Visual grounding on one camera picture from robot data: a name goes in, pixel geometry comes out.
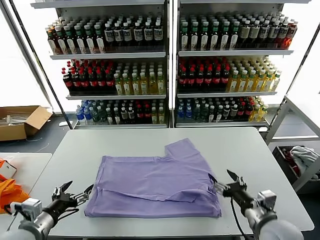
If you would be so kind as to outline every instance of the metal shelf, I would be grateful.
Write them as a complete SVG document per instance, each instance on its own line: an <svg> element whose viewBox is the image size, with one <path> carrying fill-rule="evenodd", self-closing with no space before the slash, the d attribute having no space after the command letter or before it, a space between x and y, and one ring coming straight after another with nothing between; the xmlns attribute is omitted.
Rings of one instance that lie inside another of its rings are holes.
<svg viewBox="0 0 320 240"><path fill-rule="evenodd" d="M167 124L76 125L74 129L166 129Z"/></svg>
<svg viewBox="0 0 320 240"><path fill-rule="evenodd" d="M50 0L31 3L35 9L99 6L163 5L164 0Z"/></svg>
<svg viewBox="0 0 320 240"><path fill-rule="evenodd" d="M230 122L195 122L176 123L176 128L209 128L209 127L269 127L267 121L230 121Z"/></svg>
<svg viewBox="0 0 320 240"><path fill-rule="evenodd" d="M311 0L180 0L181 4L307 4Z"/></svg>
<svg viewBox="0 0 320 240"><path fill-rule="evenodd" d="M179 99L185 98L218 98L218 97L247 97L275 95L276 91L248 91L248 92L211 92L211 93L178 93Z"/></svg>
<svg viewBox="0 0 320 240"><path fill-rule="evenodd" d="M66 96L68 100L125 100L125 99L165 99L166 95L86 95L86 96Z"/></svg>
<svg viewBox="0 0 320 240"><path fill-rule="evenodd" d="M70 59L136 59L136 58L164 58L165 51L156 52L117 52L117 53L96 53L96 54L61 54L51 55L53 60Z"/></svg>
<svg viewBox="0 0 320 240"><path fill-rule="evenodd" d="M180 57L202 56L255 56L255 55L290 55L293 50L213 50L213 51L179 51Z"/></svg>

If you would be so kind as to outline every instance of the folded shirt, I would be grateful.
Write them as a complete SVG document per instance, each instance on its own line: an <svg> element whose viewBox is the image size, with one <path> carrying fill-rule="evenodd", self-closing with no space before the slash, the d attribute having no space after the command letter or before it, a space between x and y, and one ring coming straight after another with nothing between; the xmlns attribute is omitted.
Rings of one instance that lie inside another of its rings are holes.
<svg viewBox="0 0 320 240"><path fill-rule="evenodd" d="M87 217L221 217L206 160L188 138L166 156L103 156Z"/></svg>

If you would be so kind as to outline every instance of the orange bag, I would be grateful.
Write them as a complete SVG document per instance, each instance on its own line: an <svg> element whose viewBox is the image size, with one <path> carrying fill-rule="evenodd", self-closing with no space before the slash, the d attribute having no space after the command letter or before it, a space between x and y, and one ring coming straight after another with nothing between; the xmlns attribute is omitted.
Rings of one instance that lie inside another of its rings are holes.
<svg viewBox="0 0 320 240"><path fill-rule="evenodd" d="M22 190L21 185L15 183L14 179L0 182L0 214L6 213L4 211L5 205L12 202L22 203L29 198L29 195Z"/></svg>

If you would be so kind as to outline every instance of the black cable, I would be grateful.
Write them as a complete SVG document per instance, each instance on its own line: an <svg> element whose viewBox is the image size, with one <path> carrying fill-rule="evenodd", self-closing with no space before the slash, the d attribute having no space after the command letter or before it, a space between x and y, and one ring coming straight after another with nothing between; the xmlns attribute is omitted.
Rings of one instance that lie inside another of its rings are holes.
<svg viewBox="0 0 320 240"><path fill-rule="evenodd" d="M244 237L245 240L253 240L252 237L249 237L249 236L245 235L244 231L242 231L242 228L241 228L241 226L239 224L239 221L238 221L238 218L237 218L237 214L236 214L236 211L235 211L234 199L232 197L231 197L230 203L231 203L231 208L232 208L232 212L233 212L235 223L236 223L239 231L241 232L242 236Z"/></svg>

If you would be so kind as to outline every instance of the cardboard box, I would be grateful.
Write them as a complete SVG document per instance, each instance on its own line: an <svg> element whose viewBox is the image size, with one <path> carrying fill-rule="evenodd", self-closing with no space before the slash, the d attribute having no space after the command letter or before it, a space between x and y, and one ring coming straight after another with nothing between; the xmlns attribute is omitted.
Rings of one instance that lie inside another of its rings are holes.
<svg viewBox="0 0 320 240"><path fill-rule="evenodd" d="M21 140L34 135L51 117L42 106L7 106L0 107L0 118L5 118L8 112L30 113L23 124L0 126L0 141Z"/></svg>

